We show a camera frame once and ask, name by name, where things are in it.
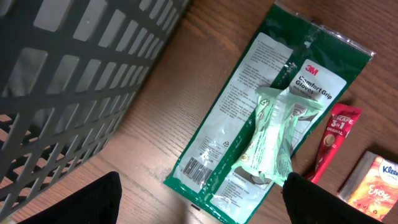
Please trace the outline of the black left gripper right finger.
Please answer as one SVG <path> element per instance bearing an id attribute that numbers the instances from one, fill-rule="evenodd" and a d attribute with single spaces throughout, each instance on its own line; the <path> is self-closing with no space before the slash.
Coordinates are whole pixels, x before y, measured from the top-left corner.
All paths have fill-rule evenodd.
<path id="1" fill-rule="evenodd" d="M 292 224 L 382 224 L 291 172 L 282 196 Z"/>

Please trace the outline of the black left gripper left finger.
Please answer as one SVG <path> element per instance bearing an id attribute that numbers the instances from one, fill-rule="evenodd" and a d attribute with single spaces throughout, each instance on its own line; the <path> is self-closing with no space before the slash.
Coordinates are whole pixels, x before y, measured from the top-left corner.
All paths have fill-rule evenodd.
<path id="1" fill-rule="evenodd" d="M 121 179 L 112 171 L 20 224 L 116 224 Z"/>

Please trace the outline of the mint green wipe packet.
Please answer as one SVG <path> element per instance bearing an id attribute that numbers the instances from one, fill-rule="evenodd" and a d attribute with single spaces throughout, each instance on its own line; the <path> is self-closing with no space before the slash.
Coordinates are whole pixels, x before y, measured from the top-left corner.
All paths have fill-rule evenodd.
<path id="1" fill-rule="evenodd" d="M 232 165 L 252 176 L 283 186 L 293 172 L 292 141 L 300 117 L 316 115 L 323 104 L 295 95 L 289 89 L 259 87 L 255 110 L 255 131 L 247 149 Z"/>

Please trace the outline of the orange Kleenex tissue pack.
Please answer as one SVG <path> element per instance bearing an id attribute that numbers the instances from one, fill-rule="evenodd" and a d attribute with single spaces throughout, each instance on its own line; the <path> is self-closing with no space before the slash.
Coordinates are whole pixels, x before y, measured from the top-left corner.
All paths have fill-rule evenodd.
<path id="1" fill-rule="evenodd" d="M 397 202 L 397 164 L 365 152 L 338 197 L 381 221 Z"/>

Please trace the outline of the red coffee stick sachet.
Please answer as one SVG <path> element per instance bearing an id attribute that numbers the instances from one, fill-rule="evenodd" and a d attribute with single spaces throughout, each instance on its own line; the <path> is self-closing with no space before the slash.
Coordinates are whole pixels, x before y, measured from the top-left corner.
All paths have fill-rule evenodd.
<path id="1" fill-rule="evenodd" d="M 318 148 L 315 168 L 307 175 L 309 181 L 314 184 L 318 183 L 335 154 L 339 151 L 341 145 L 347 138 L 353 125 L 361 116 L 361 113 L 362 109 L 354 106 L 341 103 L 336 103 L 333 106 L 331 116 L 327 122 Z"/>

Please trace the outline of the green 3M glove package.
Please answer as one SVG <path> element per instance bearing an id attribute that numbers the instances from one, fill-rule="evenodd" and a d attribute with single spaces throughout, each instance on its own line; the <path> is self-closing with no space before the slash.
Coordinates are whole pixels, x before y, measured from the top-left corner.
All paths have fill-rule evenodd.
<path id="1" fill-rule="evenodd" d="M 273 4 L 165 184 L 223 223 L 247 223 L 273 183 L 255 184 L 232 165 L 255 130 L 255 90 L 289 89 L 323 110 L 299 118 L 296 152 L 374 57 L 327 26 Z"/>

